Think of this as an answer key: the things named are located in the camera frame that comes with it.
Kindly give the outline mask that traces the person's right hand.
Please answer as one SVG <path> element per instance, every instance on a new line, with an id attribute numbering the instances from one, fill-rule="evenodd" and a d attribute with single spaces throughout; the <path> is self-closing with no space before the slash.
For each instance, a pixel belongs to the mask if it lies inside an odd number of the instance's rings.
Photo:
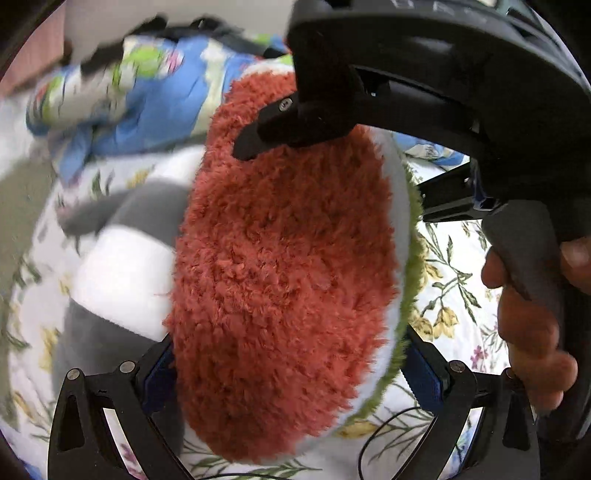
<path id="1" fill-rule="evenodd" d="M 578 375 L 575 358 L 559 347 L 559 322 L 544 306 L 515 290 L 495 249 L 487 253 L 482 281 L 490 289 L 503 289 L 498 331 L 508 344 L 512 370 L 523 382 L 531 405 L 542 415 L 556 410 Z"/>

